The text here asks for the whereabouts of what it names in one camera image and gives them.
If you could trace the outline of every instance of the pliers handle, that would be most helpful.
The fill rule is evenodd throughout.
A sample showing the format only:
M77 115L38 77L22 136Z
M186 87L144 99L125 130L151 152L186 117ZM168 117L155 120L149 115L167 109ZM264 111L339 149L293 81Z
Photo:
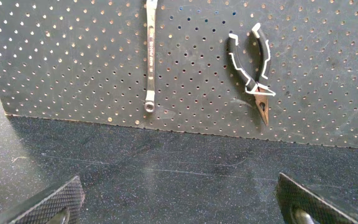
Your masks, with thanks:
M267 80L269 79L269 70L270 70L270 48L269 40L266 38L265 34L260 28L260 23L257 23L252 28L252 33L255 35L258 40L261 65L259 68L259 74L257 76L257 81L255 81L244 69L239 60L239 37L236 34L229 34L229 55L233 62L234 68L241 72L241 78L246 83L246 93L253 95L266 95L266 96L275 96L276 93L270 90L267 86Z

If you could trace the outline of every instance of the black speckled tabletop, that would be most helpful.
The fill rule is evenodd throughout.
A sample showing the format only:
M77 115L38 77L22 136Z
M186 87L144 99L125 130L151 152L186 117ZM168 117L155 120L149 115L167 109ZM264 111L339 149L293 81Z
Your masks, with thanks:
M79 175L80 223L283 223L278 173L358 207L358 149L7 117L0 212Z

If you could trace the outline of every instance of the pliers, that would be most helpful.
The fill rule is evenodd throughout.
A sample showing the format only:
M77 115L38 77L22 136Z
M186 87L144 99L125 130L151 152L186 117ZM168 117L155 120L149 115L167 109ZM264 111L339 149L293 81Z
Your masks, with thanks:
M276 93L268 88L267 80L269 78L270 70L270 49L269 40L260 28L260 23L257 23L252 28L252 33L258 40L260 49L259 74L256 76L256 81L244 70L239 60L239 37L236 34L229 34L229 55L233 62L234 68L240 71L240 77L246 83L246 93L255 95L255 104L258 107L260 116L265 125L269 125L269 101L268 96L275 96Z

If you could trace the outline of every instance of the gray pegboard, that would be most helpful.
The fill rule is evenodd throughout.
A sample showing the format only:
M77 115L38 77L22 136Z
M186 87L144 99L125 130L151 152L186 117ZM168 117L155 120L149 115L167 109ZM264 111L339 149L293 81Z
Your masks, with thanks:
M0 1L0 96L10 114L358 147L358 1L159 0L156 111L144 111L145 1ZM252 73L270 40L265 127L228 60Z

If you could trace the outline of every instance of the pegboard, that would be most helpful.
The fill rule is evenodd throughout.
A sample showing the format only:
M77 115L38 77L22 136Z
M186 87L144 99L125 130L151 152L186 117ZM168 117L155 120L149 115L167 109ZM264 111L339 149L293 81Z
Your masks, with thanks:
M269 126L227 55L253 76L257 22L272 52ZM159 0L156 110L144 110L145 1L0 1L9 114L358 147L358 1Z

